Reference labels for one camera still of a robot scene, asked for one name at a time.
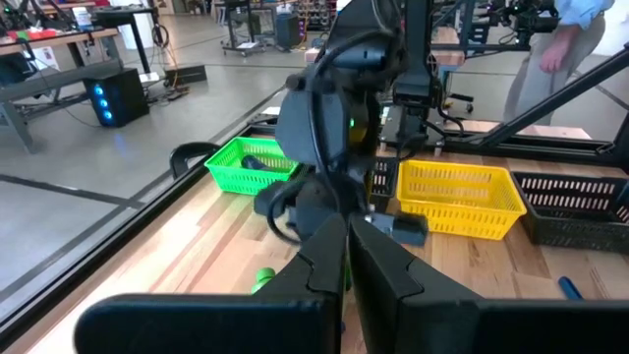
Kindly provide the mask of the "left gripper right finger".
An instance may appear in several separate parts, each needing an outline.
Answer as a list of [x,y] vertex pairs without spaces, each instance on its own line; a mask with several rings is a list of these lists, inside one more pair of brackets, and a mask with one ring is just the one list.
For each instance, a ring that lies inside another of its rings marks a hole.
[[369,354],[629,354],[629,301],[488,299],[350,219]]

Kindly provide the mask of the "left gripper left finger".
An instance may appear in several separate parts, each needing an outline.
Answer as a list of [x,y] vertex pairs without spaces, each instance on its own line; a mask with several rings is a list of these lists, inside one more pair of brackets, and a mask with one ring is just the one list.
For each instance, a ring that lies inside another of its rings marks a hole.
[[252,295],[124,294],[77,322],[78,354],[339,354],[348,227],[329,216]]

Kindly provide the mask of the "green shampoo bottle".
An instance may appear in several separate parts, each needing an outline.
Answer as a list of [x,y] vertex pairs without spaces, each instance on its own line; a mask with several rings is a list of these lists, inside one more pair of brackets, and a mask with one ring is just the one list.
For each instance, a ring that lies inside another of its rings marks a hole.
[[251,293],[258,292],[267,282],[276,275],[276,271],[272,267],[260,268],[256,273],[256,282],[252,286]]

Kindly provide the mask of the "dark blue toiletry tube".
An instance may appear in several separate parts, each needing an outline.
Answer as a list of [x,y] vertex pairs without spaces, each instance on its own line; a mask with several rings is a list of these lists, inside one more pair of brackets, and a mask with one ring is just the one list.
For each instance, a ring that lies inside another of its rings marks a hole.
[[243,168],[250,169],[250,170],[261,170],[261,171],[274,172],[273,168],[271,168],[270,166],[268,166],[265,163],[263,163],[261,160],[256,158],[254,155],[250,155],[250,154],[249,155],[245,155],[242,158],[241,166]]

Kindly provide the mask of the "small black plastic basket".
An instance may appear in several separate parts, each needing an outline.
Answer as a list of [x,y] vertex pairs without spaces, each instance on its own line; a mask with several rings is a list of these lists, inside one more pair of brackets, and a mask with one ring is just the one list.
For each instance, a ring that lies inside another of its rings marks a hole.
[[384,213],[395,195],[399,162],[395,157],[378,156],[372,176],[370,203],[376,212]]

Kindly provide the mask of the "green plastic basket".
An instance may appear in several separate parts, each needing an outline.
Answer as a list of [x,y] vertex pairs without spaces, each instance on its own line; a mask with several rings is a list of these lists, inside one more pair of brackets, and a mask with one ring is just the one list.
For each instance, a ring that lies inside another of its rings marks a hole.
[[[249,154],[274,172],[243,168],[241,160]],[[204,166],[223,192],[252,196],[274,182],[288,181],[299,169],[299,163],[286,157],[275,140],[243,137],[230,140]]]

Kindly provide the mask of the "yellow plastic basket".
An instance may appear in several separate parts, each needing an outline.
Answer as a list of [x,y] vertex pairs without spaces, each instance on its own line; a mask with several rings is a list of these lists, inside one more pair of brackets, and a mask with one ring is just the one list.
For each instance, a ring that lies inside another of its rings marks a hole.
[[451,162],[399,164],[401,210],[423,215],[431,232],[498,241],[527,213],[508,170]]

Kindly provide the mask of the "large black plastic basket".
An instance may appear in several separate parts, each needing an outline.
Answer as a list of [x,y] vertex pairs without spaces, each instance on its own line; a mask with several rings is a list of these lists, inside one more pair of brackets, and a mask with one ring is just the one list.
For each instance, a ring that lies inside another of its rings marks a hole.
[[629,255],[629,179],[513,172],[537,245]]

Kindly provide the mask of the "black floor box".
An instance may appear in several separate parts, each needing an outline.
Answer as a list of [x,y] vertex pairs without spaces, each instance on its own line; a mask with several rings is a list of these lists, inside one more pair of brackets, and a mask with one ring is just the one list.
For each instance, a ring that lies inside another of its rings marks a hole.
[[207,75],[204,65],[170,66],[164,69],[166,87],[205,82]]

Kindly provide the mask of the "black tower with blue lights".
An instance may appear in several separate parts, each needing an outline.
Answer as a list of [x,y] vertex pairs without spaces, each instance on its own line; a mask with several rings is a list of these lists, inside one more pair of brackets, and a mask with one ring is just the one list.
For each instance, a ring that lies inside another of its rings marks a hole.
[[149,112],[138,70],[124,68],[120,73],[85,79],[86,93],[99,124],[120,128]]

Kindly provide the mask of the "person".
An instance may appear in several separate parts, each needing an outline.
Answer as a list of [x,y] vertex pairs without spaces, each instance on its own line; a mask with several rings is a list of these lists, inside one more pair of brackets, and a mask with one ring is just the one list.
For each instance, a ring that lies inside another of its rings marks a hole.
[[[604,14],[615,0],[554,0],[559,14],[558,26],[550,33],[533,36],[530,53],[508,92],[503,120],[510,122],[562,90],[568,79],[596,47],[605,32]],[[561,68],[545,73],[540,68],[543,52],[553,42],[569,42],[570,49]]]

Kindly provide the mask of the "black standing desk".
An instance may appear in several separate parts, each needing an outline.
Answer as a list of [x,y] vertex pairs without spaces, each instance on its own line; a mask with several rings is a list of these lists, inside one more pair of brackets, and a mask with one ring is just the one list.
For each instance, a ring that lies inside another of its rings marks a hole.
[[159,24],[157,10],[153,7],[145,7],[140,5],[127,5],[127,6],[109,6],[109,7],[97,7],[93,12],[93,17],[98,24],[105,28],[114,28],[120,26],[130,26],[133,36],[134,44],[138,51],[143,72],[145,74],[150,73],[150,65],[148,63],[146,53],[144,50],[144,42],[140,31],[140,26],[136,20],[136,15],[148,15],[148,43],[154,43],[153,41],[153,29]]

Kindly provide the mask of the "person's hand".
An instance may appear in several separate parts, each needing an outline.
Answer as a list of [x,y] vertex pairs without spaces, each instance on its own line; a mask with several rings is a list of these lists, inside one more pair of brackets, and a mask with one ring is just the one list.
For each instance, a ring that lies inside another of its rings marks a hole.
[[545,73],[557,72],[570,49],[569,42],[553,42],[542,55],[540,68]]

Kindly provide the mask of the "wooden top workbench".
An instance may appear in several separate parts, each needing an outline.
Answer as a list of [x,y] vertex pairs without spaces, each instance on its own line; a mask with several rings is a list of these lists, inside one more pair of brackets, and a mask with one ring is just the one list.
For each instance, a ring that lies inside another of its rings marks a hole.
[[[95,31],[73,32],[55,37],[47,37],[37,40],[25,40],[18,38],[2,38],[0,40],[0,56],[9,54],[21,54],[26,51],[29,60],[34,60],[32,51],[42,47],[54,47],[67,45],[73,55],[76,68],[69,71],[56,72],[47,76],[39,75],[38,78],[24,81],[22,83],[11,84],[0,88],[0,128],[7,128],[21,141],[28,152],[34,152],[34,143],[29,133],[27,124],[40,115],[46,115],[58,109],[66,108],[75,103],[86,100],[86,94],[73,97],[64,97],[58,102],[54,102],[51,107],[44,107],[32,112],[31,115],[23,115],[14,104],[15,101],[44,94],[79,83],[85,79],[92,79],[99,76],[117,74],[123,69],[123,62],[119,58],[119,53],[113,37],[118,34],[116,29],[98,29]],[[95,64],[86,65],[79,52],[78,43],[98,39],[106,48],[108,60],[103,60]]]

